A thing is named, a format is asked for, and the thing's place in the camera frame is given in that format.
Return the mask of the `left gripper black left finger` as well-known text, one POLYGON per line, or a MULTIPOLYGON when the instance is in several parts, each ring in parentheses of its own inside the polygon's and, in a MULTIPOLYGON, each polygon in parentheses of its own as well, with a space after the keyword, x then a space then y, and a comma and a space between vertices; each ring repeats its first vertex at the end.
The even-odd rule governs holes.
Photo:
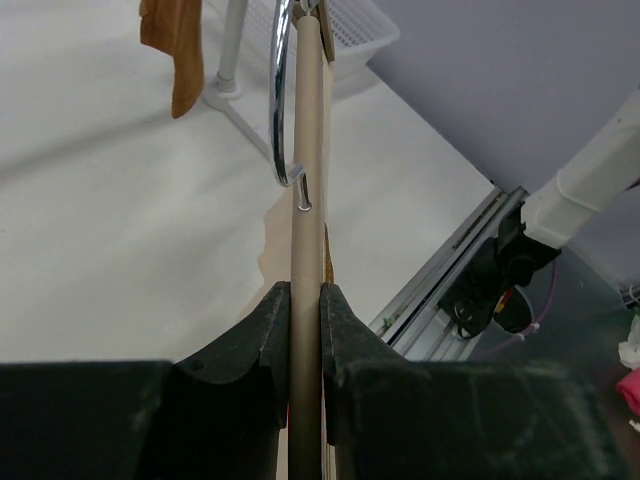
POLYGON ((272 479, 287 420, 291 288, 180 362, 1 368, 5 479, 272 479))

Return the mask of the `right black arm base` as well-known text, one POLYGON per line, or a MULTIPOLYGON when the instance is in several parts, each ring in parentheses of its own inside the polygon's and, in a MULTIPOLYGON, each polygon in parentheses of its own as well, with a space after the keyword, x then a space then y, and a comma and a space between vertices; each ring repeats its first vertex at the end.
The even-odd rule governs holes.
POLYGON ((525 235, 519 208, 505 216, 494 237, 486 239, 439 301, 457 326, 457 333, 472 339, 494 317, 500 299, 515 286, 530 284, 534 273, 561 251, 525 235))

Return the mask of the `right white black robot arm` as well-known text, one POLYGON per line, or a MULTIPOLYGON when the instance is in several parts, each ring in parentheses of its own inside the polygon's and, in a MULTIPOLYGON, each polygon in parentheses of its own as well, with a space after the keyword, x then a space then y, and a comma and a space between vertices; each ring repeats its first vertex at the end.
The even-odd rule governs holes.
POLYGON ((538 269, 580 229, 639 180, 639 92, 499 227, 496 258, 528 256, 538 269))

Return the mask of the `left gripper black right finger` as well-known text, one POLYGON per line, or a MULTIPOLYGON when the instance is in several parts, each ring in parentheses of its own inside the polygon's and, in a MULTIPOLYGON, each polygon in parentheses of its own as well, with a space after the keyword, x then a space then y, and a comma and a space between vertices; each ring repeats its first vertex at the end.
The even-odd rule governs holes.
POLYGON ((340 479, 626 479, 592 390, 550 362, 412 362, 339 286, 320 294, 327 438, 340 479))

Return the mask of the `beige underwear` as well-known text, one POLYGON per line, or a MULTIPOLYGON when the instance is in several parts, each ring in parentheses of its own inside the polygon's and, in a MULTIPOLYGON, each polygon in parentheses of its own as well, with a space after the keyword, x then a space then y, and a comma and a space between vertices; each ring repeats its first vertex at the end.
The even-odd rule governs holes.
POLYGON ((324 479, 325 434, 319 297, 325 278, 325 120, 333 72, 325 61, 297 67, 294 164, 307 171, 312 208, 292 207, 288 477, 324 479))

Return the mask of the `wooden clip hanger with beige underwear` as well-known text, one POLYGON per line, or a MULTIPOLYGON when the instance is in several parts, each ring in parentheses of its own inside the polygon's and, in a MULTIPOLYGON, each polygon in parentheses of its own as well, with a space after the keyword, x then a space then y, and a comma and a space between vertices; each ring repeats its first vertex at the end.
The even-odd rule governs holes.
MULTIPOLYGON (((331 38, 328 11, 323 1, 278 1, 275 4, 271 45, 269 55, 269 145, 271 163, 276 181, 283 187, 293 190, 292 207, 297 205, 302 211, 312 208, 307 171, 302 166, 294 164, 294 133, 293 158, 288 160, 285 155, 285 99, 287 80, 287 61, 289 45, 296 45, 296 78, 297 67, 309 62, 316 65, 325 61, 332 69, 335 57, 331 38)), ((325 120, 325 232, 326 232, 326 203, 327 203, 327 167, 326 159, 330 149, 330 117, 325 120)))

